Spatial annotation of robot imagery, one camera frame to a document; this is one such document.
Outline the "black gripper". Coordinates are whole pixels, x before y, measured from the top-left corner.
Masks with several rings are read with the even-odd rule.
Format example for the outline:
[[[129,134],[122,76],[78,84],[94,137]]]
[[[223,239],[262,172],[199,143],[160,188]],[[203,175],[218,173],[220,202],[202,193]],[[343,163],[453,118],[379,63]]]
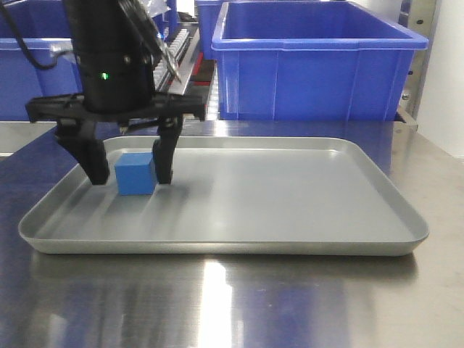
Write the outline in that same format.
[[[157,128],[159,138],[153,143],[152,154],[158,183],[171,184],[173,155],[183,128],[182,115],[192,114],[199,120],[205,119],[202,97],[166,93],[158,93],[146,106],[130,111],[91,111],[82,94],[33,98],[25,109],[32,123],[57,121],[57,143],[78,162],[95,186],[105,185],[109,178],[103,141],[95,137],[96,122],[126,123],[132,119],[170,117]]]

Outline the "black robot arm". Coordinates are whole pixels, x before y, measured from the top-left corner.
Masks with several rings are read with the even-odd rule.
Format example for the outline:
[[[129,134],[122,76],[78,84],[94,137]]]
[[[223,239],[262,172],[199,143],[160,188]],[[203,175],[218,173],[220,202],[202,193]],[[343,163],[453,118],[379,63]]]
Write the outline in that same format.
[[[203,119],[202,99],[156,90],[152,60],[164,59],[173,75],[178,66],[140,2],[66,1],[64,7],[83,90],[31,99],[30,121],[53,120],[57,143],[94,185],[109,177],[104,144],[95,136],[98,123],[116,123],[122,132],[156,127],[154,170],[159,183],[169,184],[183,117]]]

